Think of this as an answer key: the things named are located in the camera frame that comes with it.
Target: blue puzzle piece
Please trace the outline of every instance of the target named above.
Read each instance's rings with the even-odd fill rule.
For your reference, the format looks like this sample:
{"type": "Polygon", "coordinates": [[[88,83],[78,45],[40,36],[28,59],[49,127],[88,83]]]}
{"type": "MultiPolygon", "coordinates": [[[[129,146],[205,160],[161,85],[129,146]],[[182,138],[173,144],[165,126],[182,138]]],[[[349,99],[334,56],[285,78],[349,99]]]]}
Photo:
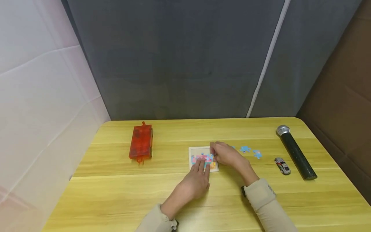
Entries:
{"type": "Polygon", "coordinates": [[[253,150],[253,153],[255,153],[254,156],[255,156],[258,160],[260,160],[260,158],[263,156],[263,155],[260,153],[259,150],[253,150]]]}
{"type": "Polygon", "coordinates": [[[248,146],[242,146],[240,151],[242,151],[243,153],[246,153],[246,152],[250,152],[251,148],[248,147],[248,146]]]}

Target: silver toy car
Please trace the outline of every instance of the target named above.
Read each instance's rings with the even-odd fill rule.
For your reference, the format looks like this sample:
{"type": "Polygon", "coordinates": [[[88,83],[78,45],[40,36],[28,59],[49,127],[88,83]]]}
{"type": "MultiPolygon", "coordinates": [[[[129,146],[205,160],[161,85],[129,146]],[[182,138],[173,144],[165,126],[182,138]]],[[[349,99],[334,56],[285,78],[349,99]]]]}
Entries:
{"type": "Polygon", "coordinates": [[[291,170],[289,169],[289,166],[287,166],[286,162],[282,158],[280,158],[280,157],[275,158],[275,163],[277,164],[277,166],[281,170],[282,174],[288,175],[288,174],[291,173],[291,170]]]}

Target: puzzle board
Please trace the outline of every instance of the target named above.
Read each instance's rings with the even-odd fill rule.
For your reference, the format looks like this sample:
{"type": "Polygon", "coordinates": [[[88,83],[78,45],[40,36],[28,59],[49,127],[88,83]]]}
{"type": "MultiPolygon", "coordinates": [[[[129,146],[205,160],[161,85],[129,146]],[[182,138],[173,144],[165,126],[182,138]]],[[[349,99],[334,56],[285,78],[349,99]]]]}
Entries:
{"type": "Polygon", "coordinates": [[[189,156],[189,169],[191,169],[192,165],[196,163],[197,158],[204,157],[205,158],[205,166],[206,164],[210,164],[210,172],[219,171],[218,162],[214,162],[213,158],[214,155],[210,154],[210,147],[190,147],[188,148],[188,156],[189,156]]]}

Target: person's right hand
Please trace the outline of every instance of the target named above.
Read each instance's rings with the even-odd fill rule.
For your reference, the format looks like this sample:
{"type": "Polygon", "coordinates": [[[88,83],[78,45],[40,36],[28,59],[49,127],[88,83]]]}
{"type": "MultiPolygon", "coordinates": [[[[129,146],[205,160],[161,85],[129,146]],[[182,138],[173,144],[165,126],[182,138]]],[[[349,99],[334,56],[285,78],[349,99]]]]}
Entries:
{"type": "Polygon", "coordinates": [[[215,161],[232,167],[236,167],[242,160],[246,161],[238,151],[225,142],[210,142],[210,153],[214,155],[215,161]]]}
{"type": "Polygon", "coordinates": [[[250,162],[228,144],[219,141],[211,142],[210,153],[214,154],[214,161],[229,165],[240,173],[245,186],[249,186],[259,180],[259,177],[254,172],[250,162]]]}

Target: red transparent box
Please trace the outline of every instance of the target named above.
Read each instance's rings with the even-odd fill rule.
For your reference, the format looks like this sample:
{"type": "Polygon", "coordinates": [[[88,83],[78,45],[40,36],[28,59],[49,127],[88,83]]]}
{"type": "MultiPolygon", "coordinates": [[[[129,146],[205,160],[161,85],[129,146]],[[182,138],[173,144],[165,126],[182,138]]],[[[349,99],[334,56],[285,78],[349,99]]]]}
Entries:
{"type": "Polygon", "coordinates": [[[152,125],[142,122],[141,126],[135,126],[131,139],[129,158],[137,160],[138,163],[144,162],[152,157],[152,125]]]}

